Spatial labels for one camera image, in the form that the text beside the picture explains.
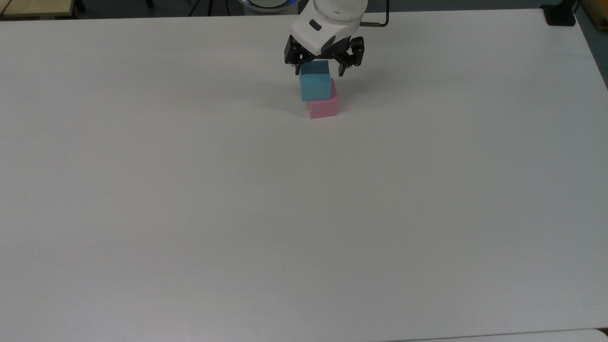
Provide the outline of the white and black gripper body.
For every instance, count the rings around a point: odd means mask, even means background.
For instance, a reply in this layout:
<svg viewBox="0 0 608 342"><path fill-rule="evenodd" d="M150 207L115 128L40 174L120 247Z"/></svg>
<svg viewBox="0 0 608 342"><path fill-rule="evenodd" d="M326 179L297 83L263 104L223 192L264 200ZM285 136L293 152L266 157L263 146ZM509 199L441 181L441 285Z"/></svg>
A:
<svg viewBox="0 0 608 342"><path fill-rule="evenodd" d="M302 12L291 24L290 35L311 54L322 54L355 31L351 22L329 21L317 12Z"/></svg>

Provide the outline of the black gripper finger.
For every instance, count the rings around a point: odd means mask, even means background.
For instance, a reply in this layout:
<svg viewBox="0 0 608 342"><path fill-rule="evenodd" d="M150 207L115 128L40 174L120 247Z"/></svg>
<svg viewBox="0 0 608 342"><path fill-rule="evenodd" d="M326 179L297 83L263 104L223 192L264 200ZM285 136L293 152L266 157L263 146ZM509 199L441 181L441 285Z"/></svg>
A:
<svg viewBox="0 0 608 342"><path fill-rule="evenodd" d="M347 37L328 48L329 59L339 64L338 74L343 76L350 67L360 66L365 53L363 37Z"/></svg>
<svg viewBox="0 0 608 342"><path fill-rule="evenodd" d="M311 54L293 37L289 36L284 49L284 63L294 68L296 76L300 75L302 65L316 59L314 54Z"/></svg>

